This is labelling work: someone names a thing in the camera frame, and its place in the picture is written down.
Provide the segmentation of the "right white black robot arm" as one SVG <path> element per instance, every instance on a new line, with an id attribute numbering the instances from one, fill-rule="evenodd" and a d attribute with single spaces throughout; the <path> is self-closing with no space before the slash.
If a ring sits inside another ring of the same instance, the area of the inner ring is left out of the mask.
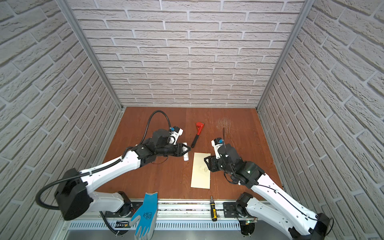
<path id="1" fill-rule="evenodd" d="M 254 162 L 243 161 L 236 149 L 224 140 L 212 140 L 215 154 L 204 159 L 214 173 L 222 171 L 233 185 L 245 186 L 263 197 L 268 205 L 249 193 L 243 193 L 235 203 L 241 217 L 254 217 L 273 226 L 291 240 L 323 240 L 329 233 L 331 219 L 304 207 Z"/>

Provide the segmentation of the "blue grey work glove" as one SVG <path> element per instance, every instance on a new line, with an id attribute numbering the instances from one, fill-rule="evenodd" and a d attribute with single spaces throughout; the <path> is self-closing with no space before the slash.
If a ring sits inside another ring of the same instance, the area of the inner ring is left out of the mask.
<path id="1" fill-rule="evenodd" d="M 136 240 L 150 240 L 153 236 L 158 213 L 158 192 L 146 193 L 143 205 L 134 213 L 129 223 L 133 227 L 138 223 L 135 231 Z"/>

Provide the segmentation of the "red black pipe wrench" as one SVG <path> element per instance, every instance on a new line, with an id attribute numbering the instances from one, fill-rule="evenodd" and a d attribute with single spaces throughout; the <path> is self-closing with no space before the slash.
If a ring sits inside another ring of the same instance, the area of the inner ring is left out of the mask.
<path id="1" fill-rule="evenodd" d="M 197 140 L 198 140 L 198 138 L 199 138 L 199 136 L 200 136 L 204 126 L 205 126 L 205 124 L 203 122 L 197 122 L 196 123 L 197 133 L 196 133 L 196 136 L 195 136 L 195 138 L 194 138 L 194 140 L 193 140 L 193 142 L 191 144 L 191 148 L 195 147 L 195 145 L 197 143 Z"/>

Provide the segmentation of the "black yellow screwdriver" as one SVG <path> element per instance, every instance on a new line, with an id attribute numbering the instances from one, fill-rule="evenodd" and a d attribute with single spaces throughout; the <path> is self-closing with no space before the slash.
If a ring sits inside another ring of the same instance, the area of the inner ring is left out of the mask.
<path id="1" fill-rule="evenodd" d="M 218 220 L 218 215 L 216 211 L 216 205 L 212 196 L 210 198 L 210 213 L 212 221 L 216 222 Z"/>

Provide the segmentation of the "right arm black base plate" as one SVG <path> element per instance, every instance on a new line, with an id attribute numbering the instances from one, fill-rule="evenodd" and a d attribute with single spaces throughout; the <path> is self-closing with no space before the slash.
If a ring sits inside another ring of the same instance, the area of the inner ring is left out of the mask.
<path id="1" fill-rule="evenodd" d="M 235 202 L 224 202 L 224 217 L 225 218 L 242 218 L 242 219 L 258 219 L 248 214 L 245 207 Z"/>

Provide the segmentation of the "aluminium front rail frame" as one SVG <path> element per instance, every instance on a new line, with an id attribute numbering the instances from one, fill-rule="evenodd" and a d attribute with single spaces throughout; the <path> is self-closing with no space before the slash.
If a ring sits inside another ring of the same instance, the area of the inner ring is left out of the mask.
<path id="1" fill-rule="evenodd" d="M 243 231 L 246 235 L 256 232 L 256 224 L 261 219 L 225 218 L 224 202 L 234 200 L 216 200 L 218 220 L 213 222 L 209 200 L 159 200 L 155 229 L 157 231 Z M 131 218 L 107 218 L 92 212 L 71 220 L 61 222 L 56 228 L 53 240 L 63 240 L 69 231 L 107 231 L 134 233 L 136 225 L 130 227 Z"/>

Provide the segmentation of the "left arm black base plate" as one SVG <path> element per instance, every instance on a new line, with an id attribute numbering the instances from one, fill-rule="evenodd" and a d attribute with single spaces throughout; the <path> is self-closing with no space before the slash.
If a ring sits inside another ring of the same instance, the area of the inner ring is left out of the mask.
<path id="1" fill-rule="evenodd" d="M 125 204 L 122 207 L 122 210 L 118 210 L 115 213 L 106 211 L 104 215 L 107 218 L 131 218 L 142 204 L 143 202 L 131 202 L 129 206 Z"/>

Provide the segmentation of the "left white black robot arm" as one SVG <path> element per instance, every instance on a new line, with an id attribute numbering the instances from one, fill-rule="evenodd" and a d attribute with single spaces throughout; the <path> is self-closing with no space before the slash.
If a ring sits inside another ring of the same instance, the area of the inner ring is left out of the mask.
<path id="1" fill-rule="evenodd" d="M 178 127 L 168 131 L 160 129 L 151 138 L 127 149 L 120 157 L 80 172 L 75 168 L 66 171 L 65 181 L 59 184 L 55 192 L 64 220 L 74 220 L 88 212 L 111 212 L 121 217 L 128 216 L 133 207 L 124 192 L 108 194 L 97 192 L 97 189 L 120 175 L 154 162 L 158 156 L 184 156 L 191 148 L 177 143 L 182 134 L 183 130 Z"/>

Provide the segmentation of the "cream yellow envelope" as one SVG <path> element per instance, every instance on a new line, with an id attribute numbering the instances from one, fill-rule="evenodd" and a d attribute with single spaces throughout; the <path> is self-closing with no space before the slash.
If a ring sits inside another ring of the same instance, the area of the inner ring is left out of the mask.
<path id="1" fill-rule="evenodd" d="M 210 189 L 210 170 L 208 169 L 204 158 L 209 157 L 210 154 L 206 153 L 194 153 L 193 170 L 191 187 L 199 189 Z"/>

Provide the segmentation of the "white glue stick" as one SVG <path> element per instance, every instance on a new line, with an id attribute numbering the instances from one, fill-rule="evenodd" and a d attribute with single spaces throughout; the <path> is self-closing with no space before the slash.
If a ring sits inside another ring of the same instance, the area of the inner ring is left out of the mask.
<path id="1" fill-rule="evenodd" d="M 188 160 L 189 160 L 188 152 L 184 152 L 184 153 L 185 153 L 185 154 L 183 155 L 184 161 L 188 161 Z"/>

